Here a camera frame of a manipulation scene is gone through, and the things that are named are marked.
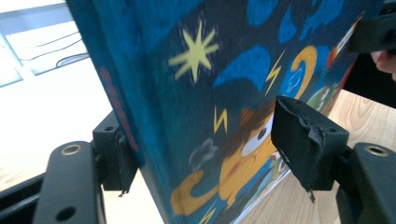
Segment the yellow star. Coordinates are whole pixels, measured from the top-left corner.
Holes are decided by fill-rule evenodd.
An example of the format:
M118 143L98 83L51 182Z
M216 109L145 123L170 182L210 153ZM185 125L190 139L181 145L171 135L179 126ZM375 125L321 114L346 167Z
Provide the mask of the yellow star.
M194 83L196 83L198 80L198 67L200 64L209 70L212 69L212 65L207 58L207 54L213 53L219 49L219 44L208 46L210 41L212 41L213 37L215 36L215 33L216 31L213 29L204 39L204 42L202 42L202 22L200 21L198 35L194 42L189 33L183 29L184 40L186 41L189 49L169 60L169 65L171 66L184 63L183 66L181 66L181 68L176 72L175 79L180 78L191 69Z

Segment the screw hole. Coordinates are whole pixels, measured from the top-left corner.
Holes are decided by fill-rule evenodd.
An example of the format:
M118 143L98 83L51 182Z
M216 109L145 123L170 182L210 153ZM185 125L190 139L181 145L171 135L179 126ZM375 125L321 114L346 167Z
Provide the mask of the screw hole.
M106 127L106 128L105 128L105 131L106 131L106 132L110 132L110 131L113 130L113 129L114 129L114 127L109 126L109 127Z
M76 208L74 207L66 207L62 211L58 213L56 216L56 220L58 221L66 221L70 219L76 213Z
M81 150L80 145L71 145L71 146L64 147L61 150L61 153L64 156L70 156L70 155L78 153L80 150Z
M388 156L388 152L380 147L368 146L368 147L366 147L366 150L376 156L380 156L380 157Z

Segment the yellow lightning bolt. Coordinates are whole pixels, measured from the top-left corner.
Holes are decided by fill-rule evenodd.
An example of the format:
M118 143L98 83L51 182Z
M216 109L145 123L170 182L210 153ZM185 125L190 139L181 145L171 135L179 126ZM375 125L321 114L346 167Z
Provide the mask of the yellow lightning bolt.
M215 133L218 131L221 123L224 123L224 131L227 133L227 108L223 109L220 118L218 119L218 110L215 107L215 118L213 123Z
M212 204L212 206L210 206L209 210L206 212L206 214L204 215L204 217L201 219L201 221L199 222L199 224L207 224L207 222L209 222L210 218L213 217L213 214L215 214L216 212L216 208L213 208L213 206L216 204L216 202L214 202Z
M177 55L176 57L171 58L168 62L171 66L184 63L183 66L181 66L181 68L176 72L175 79L180 78L186 72L191 70L194 83L196 83L198 80L198 67L200 64L209 70L212 69L212 65L207 58L207 54L213 53L219 49L219 44L208 46L213 37L215 37L215 34L216 31L213 29L204 39L204 41L202 41L202 22L200 21L198 34L194 42L189 33L183 29L184 40L186 41L189 49Z
M279 56L279 58L277 59L276 63L274 64L274 67L271 69L271 72L268 74L267 79L265 79L265 82L267 82L268 80L272 79L271 84L268 87L268 90L265 93L265 95L268 93L269 90L271 90L271 87L274 84L274 81L277 78L277 75L279 75L279 72L280 72L280 69L282 68L282 66L277 67L277 64L279 63L279 61L282 58L284 53L285 53L285 50L283 50L282 54Z

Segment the blue book cover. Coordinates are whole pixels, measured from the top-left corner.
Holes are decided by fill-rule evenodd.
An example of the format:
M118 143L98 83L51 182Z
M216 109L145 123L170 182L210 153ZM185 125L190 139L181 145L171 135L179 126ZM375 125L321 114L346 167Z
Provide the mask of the blue book cover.
M354 27L382 2L68 4L163 221L233 223L287 172L276 96L329 113Z

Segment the metal screw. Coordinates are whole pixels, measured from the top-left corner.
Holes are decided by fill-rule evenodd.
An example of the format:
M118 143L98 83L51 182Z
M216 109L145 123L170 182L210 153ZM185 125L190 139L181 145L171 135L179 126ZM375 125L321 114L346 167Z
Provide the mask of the metal screw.
M61 153L64 156L70 156L70 155L78 153L81 149L82 149L81 145L71 145L71 146L62 148Z
M381 147L376 147L376 146L367 146L366 151L370 152L373 155L380 156L380 157L387 157L388 152L381 148Z

